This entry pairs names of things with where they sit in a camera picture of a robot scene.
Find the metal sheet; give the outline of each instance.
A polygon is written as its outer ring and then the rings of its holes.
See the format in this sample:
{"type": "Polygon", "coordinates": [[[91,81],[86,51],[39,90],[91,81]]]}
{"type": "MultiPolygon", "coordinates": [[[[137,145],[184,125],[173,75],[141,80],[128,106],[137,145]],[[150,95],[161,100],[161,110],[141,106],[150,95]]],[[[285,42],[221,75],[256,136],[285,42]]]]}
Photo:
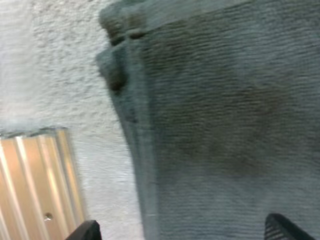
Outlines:
{"type": "Polygon", "coordinates": [[[64,240],[84,220],[65,128],[0,139],[2,240],[64,240]]]}

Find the black plastic object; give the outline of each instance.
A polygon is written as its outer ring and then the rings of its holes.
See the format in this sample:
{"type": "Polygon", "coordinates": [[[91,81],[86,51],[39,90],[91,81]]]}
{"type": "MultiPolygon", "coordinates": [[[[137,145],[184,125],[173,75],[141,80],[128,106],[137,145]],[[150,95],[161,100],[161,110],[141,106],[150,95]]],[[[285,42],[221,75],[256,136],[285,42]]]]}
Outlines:
{"type": "Polygon", "coordinates": [[[265,221],[264,240],[315,240],[281,214],[270,214],[265,221]]]}
{"type": "Polygon", "coordinates": [[[66,240],[102,240],[100,226],[95,220],[85,221],[66,240]]]}

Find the fabric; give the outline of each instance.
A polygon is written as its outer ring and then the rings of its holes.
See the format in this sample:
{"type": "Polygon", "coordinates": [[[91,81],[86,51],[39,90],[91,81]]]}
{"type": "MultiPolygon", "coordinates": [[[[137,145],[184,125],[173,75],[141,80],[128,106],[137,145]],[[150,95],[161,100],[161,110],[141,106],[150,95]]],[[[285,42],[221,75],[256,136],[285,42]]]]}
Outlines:
{"type": "Polygon", "coordinates": [[[256,240],[270,212],[320,238],[320,2],[198,3],[101,13],[146,239],[256,240]]]}

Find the corrugated metal panel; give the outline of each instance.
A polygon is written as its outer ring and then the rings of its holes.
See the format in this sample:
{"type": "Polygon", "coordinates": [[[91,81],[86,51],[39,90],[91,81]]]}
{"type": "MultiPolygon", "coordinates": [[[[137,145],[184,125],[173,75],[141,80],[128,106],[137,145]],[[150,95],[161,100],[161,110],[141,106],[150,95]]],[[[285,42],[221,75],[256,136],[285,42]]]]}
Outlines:
{"type": "Polygon", "coordinates": [[[65,128],[0,139],[2,240],[64,240],[84,220],[65,128]]]}

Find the gray towel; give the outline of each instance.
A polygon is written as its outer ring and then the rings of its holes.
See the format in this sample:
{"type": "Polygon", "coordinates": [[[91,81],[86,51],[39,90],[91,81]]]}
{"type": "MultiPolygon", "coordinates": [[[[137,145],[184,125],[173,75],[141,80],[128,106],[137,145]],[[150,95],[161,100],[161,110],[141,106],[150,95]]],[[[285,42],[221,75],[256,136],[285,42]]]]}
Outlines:
{"type": "Polygon", "coordinates": [[[320,239],[320,1],[162,0],[101,12],[98,63],[147,240],[320,239]]]}

